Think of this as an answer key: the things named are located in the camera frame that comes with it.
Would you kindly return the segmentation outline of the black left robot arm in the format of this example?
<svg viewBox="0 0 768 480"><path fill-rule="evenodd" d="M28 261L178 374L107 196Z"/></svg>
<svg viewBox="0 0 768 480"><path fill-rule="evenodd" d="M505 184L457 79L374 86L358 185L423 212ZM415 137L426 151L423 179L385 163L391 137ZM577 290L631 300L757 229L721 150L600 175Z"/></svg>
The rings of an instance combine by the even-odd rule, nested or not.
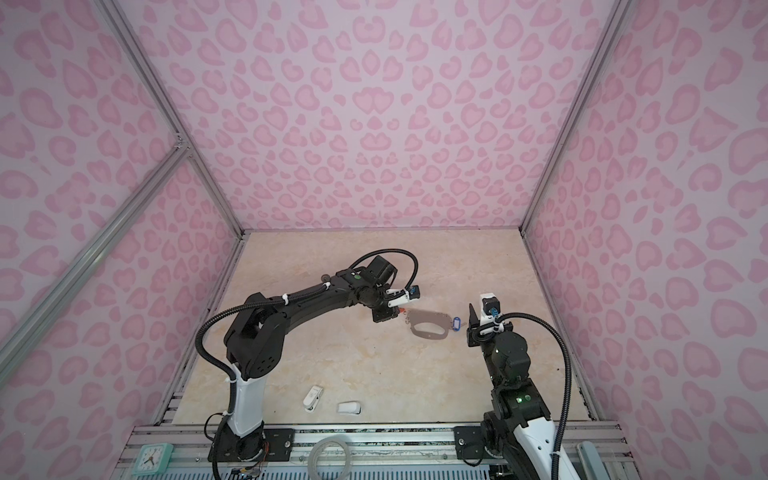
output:
<svg viewBox="0 0 768 480"><path fill-rule="evenodd" d="M376 323L396 318L400 307L420 298L415 284L419 263L404 249L369 252L349 267L324 275L309 288L266 297L249 296L199 327L199 357L226 375L228 403L211 437L208 461L259 462L267 458L264 397L268 375L282 358L286 336L335 310L364 306Z"/></svg>

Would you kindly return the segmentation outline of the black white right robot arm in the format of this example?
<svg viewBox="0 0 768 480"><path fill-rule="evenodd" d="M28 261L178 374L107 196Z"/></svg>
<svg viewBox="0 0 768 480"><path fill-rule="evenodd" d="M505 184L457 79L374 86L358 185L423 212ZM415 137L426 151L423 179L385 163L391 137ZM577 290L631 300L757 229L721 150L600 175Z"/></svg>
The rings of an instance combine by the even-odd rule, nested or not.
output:
<svg viewBox="0 0 768 480"><path fill-rule="evenodd" d="M528 342L514 330L513 320L543 327L560 348L564 393L558 422L553 421L530 376ZM504 313L498 298L486 294L479 310L469 307L466 337L470 348L481 349L492 383L493 410L481 422L485 450L501 457L518 479L577 479L579 474L563 448L573 377L571 358L559 332L535 315Z"/></svg>

